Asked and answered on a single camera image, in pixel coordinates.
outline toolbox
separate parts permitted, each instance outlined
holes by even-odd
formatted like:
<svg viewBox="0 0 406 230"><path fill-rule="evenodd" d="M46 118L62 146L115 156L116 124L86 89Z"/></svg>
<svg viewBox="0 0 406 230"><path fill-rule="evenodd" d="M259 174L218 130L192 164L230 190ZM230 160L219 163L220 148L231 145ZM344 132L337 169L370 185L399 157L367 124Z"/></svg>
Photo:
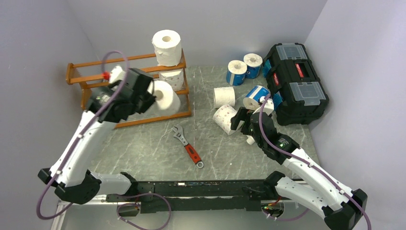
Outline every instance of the toolbox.
<svg viewBox="0 0 406 230"><path fill-rule="evenodd" d="M262 71L279 125L307 125L323 115L329 98L304 45L274 45L263 60Z"/></svg>

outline adjustable wrench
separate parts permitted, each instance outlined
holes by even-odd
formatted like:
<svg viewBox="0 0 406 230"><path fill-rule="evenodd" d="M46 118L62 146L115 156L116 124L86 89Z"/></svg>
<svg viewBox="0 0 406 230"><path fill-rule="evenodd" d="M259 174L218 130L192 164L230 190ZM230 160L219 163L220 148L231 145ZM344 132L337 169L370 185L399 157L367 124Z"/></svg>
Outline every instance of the adjustable wrench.
<svg viewBox="0 0 406 230"><path fill-rule="evenodd" d="M189 156L191 157L192 161L196 164L196 166L201 169L203 168L204 164L202 159L200 159L199 154L197 154L196 150L190 145L185 137L183 136L183 128L180 125L176 125L172 127L172 130L175 132L173 135L175 138L179 139L183 146L185 147L186 151L188 152Z"/></svg>

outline wall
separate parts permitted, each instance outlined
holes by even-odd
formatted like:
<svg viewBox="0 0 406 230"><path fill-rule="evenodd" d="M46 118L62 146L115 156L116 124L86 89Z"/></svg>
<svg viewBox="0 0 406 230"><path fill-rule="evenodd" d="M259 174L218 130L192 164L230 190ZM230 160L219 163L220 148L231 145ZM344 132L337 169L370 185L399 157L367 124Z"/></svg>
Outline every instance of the wall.
<svg viewBox="0 0 406 230"><path fill-rule="evenodd" d="M406 229L405 12L400 0L329 0L305 43L331 99L311 124L320 162L368 194L379 230Z"/></svg>
<svg viewBox="0 0 406 230"><path fill-rule="evenodd" d="M61 155L80 119L78 88L65 82L69 62L96 56L64 0L0 2L0 222L3 230L46 230L35 204L37 178ZM54 214L57 197L42 211Z"/></svg>
<svg viewBox="0 0 406 230"><path fill-rule="evenodd" d="M188 65L224 65L277 42L304 42L327 0L68 0L101 57L153 53L151 39L177 31ZM149 65L156 65L151 59Z"/></svg>

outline wooden shelf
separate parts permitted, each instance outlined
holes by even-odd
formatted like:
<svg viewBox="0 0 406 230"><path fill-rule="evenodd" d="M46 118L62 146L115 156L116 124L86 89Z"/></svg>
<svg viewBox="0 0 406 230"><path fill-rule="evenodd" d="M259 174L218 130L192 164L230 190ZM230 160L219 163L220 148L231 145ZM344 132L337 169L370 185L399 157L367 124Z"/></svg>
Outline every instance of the wooden shelf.
<svg viewBox="0 0 406 230"><path fill-rule="evenodd" d="M155 58L155 57L156 57L155 54L145 54L145 55L139 55L139 56L131 56L131 57L128 57L127 59L129 61L131 61L131 60L139 60L139 59ZM116 63L116 62L123 62L123 61L124 61L123 58L115 58L115 59L106 60L105 63ZM96 65L101 65L101 64L102 64L101 61L79 63L79 64L72 64L72 63L68 64L65 81L69 85L72 85L72 84L80 85L80 88L82 91L82 99L80 102L80 106L82 109L85 109L85 107L86 107L86 103L87 103L87 100L90 98L92 88L107 86L107 85L109 85L109 83L108 82L89 83L89 81L103 80L103 75L101 73L96 73L94 75L82 76L80 74L80 68L96 66ZM181 57L180 63L176 66L171 66L171 67L152 66L152 67L147 67L147 68L141 68L142 71L147 72L147 73L170 71L170 70L176 70L176 69L183 70L184 84L183 84L182 89L179 91L176 91L175 93L178 95L186 95L186 102L187 102L187 106L188 106L187 112L180 112L180 113L174 114L172 116L151 117L151 118L146 118L146 119L141 119L141 120L136 120L136 121L120 122L117 124L116 128L135 126L135 125L151 123L151 122L156 122L156 121L163 121L163 120L169 120L169 119L174 119L174 118L191 116L192 109L191 109L190 100L189 100L190 91L189 91L188 82L186 80L186 71L185 71L186 59L185 59L183 50L182 50L182 57ZM156 78L159 78L159 75L154 74L153 77L154 77L154 79L156 79Z"/></svg>

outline red label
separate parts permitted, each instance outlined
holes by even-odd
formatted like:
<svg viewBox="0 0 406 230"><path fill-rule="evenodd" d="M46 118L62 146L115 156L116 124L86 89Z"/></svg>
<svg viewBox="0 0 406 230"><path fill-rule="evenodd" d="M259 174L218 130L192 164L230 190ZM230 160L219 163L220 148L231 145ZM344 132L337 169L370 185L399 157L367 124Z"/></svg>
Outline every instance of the red label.
<svg viewBox="0 0 406 230"><path fill-rule="evenodd" d="M273 73L273 79L275 80L276 86L278 86L279 85L279 80L278 80L278 77L276 76L276 73Z"/></svg>
<svg viewBox="0 0 406 230"><path fill-rule="evenodd" d="M302 70L300 69L299 64L295 64L295 65L296 65L297 71L299 72L299 76L300 76L301 78L304 78L305 76L303 75Z"/></svg>

